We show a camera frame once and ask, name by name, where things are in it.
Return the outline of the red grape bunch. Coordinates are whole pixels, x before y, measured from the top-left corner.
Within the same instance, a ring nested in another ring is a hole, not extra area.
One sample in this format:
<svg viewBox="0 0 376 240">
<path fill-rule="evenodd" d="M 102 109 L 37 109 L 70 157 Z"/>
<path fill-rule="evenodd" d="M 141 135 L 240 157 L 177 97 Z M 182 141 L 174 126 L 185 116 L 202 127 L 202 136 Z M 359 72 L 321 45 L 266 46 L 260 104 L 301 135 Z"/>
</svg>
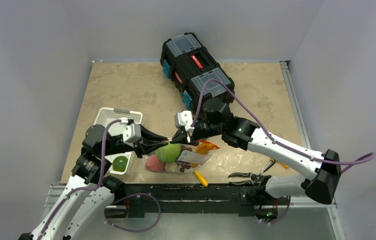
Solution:
<svg viewBox="0 0 376 240">
<path fill-rule="evenodd" d="M 192 147 L 181 145 L 181 153 L 176 163 L 181 173 L 193 173 L 200 165 L 198 164 L 198 155 Z"/>
</svg>

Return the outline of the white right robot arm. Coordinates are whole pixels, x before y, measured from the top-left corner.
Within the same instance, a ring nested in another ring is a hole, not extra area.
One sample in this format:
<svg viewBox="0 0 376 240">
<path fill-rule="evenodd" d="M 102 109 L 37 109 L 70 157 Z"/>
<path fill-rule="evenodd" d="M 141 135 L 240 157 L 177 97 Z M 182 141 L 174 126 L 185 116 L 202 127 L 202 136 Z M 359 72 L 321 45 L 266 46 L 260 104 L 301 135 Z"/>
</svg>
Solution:
<svg viewBox="0 0 376 240">
<path fill-rule="evenodd" d="M 296 175 L 264 178 L 264 185 L 256 191 L 264 204 L 288 195 L 305 195 L 325 205 L 333 202 L 342 174 L 337 152 L 311 150 L 276 136 L 257 122 L 235 116 L 219 98 L 208 99 L 203 110 L 203 120 L 195 120 L 189 110 L 175 114 L 177 132 L 170 140 L 172 144 L 220 136 L 231 147 L 267 156 L 295 170 Z"/>
</svg>

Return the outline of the pink peach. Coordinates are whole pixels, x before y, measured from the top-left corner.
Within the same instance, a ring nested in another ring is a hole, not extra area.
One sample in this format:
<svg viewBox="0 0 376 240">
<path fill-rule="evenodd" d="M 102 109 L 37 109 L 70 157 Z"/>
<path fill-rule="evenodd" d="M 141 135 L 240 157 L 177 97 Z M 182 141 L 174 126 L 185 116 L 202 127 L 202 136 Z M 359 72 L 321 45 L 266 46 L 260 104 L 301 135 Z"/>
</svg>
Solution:
<svg viewBox="0 0 376 240">
<path fill-rule="evenodd" d="M 165 164 L 154 154 L 145 161 L 145 168 L 153 173 L 160 173 L 165 169 Z"/>
</svg>

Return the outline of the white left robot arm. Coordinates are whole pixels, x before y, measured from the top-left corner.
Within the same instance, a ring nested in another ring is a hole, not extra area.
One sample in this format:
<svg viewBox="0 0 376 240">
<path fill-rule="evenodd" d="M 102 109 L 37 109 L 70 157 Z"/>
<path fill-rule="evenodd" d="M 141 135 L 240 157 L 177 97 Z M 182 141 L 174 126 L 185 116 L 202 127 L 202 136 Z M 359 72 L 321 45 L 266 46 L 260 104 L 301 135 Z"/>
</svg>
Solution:
<svg viewBox="0 0 376 240">
<path fill-rule="evenodd" d="M 112 165 L 107 156 L 134 152 L 141 158 L 168 145 L 168 138 L 155 134 L 132 120 L 117 119 L 107 126 L 89 127 L 82 142 L 81 155 L 71 171 L 65 189 L 46 217 L 21 240 L 74 240 L 87 228 L 89 220 L 107 206 L 148 197 L 148 193 L 129 192 L 122 180 L 108 175 Z"/>
</svg>

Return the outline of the clear zip bag orange zipper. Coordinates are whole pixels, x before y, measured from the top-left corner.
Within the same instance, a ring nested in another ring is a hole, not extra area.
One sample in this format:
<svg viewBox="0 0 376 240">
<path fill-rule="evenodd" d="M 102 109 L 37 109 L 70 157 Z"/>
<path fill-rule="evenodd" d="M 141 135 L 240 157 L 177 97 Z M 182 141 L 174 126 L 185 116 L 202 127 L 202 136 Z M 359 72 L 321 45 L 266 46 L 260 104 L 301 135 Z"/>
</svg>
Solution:
<svg viewBox="0 0 376 240">
<path fill-rule="evenodd" d="M 145 168 L 153 173 L 190 174 L 202 167 L 219 149 L 206 140 L 200 140 L 197 145 L 168 144 L 146 159 Z"/>
</svg>

